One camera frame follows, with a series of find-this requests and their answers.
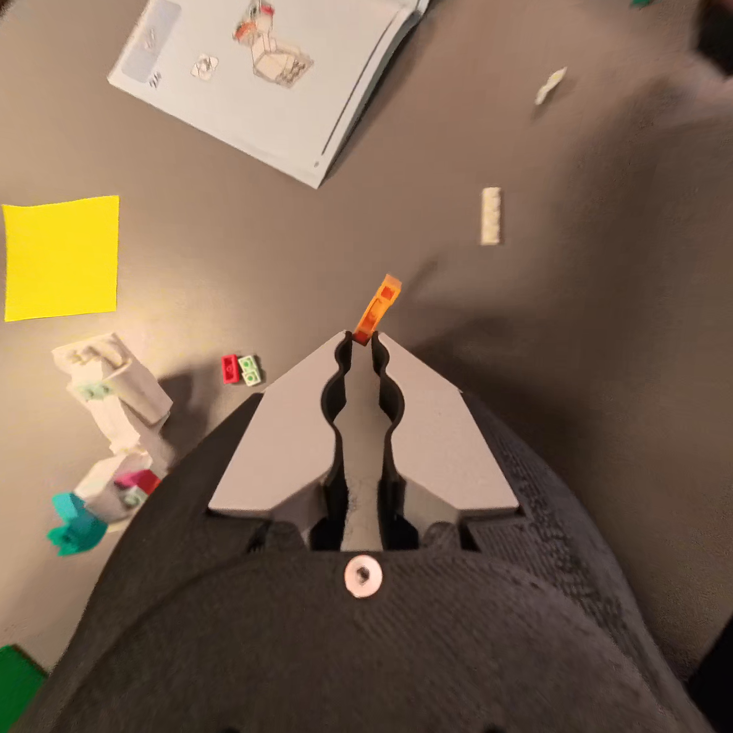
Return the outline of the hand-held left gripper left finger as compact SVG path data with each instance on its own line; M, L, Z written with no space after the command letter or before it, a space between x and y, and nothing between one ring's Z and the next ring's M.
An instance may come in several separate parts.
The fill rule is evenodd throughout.
M209 501L240 518L326 518L323 484L336 462L336 433L322 406L337 376L340 331L261 394L249 425Z

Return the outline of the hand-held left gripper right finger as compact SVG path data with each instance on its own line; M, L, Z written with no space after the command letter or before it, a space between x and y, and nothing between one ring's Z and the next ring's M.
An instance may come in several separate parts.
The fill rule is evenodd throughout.
M382 496L391 516L491 516L520 506L463 392L390 336L371 339L385 438Z

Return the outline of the white lego animal model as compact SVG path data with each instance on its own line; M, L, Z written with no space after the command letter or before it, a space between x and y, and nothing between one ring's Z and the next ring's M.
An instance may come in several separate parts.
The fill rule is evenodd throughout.
M174 453L161 432L173 402L114 333L57 347L51 355L110 451L77 486L52 498L61 523L48 540L59 556L72 556L127 526L168 474Z

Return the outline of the orange lego piece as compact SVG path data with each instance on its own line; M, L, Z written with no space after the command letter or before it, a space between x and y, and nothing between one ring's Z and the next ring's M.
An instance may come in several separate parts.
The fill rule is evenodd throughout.
M353 331L354 342L362 346L368 345L380 320L399 297L401 290L402 282L387 274Z

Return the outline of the long white lego plate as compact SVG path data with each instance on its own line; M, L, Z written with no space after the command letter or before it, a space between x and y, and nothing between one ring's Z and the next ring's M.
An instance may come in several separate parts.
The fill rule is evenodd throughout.
M484 188L480 200L480 244L482 246L501 243L502 189Z

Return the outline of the open lego instruction booklet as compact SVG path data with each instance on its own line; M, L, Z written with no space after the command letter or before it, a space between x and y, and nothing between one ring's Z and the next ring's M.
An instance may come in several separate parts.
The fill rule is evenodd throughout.
M317 189L429 2L148 2L113 87Z

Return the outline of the small white lego piece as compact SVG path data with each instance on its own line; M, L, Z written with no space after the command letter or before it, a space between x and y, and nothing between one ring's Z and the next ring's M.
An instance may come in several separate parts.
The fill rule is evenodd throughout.
M566 74L567 74L567 67L563 67L563 68L557 69L556 71L552 72L548 76L548 78L545 80L543 85L539 87L539 89L536 92L536 95L534 98L534 105L536 107L539 107L545 103L545 101L550 96L550 94L554 91L554 89L561 84Z

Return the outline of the yellow sticky note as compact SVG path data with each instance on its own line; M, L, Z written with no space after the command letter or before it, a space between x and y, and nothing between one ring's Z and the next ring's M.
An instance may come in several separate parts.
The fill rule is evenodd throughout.
M3 205L5 321L116 311L118 196Z

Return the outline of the green plastic container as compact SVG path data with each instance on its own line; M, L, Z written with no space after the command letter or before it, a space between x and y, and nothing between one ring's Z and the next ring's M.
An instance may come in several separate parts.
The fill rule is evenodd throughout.
M1 732L20 719L48 679L48 673L20 646L1 648Z

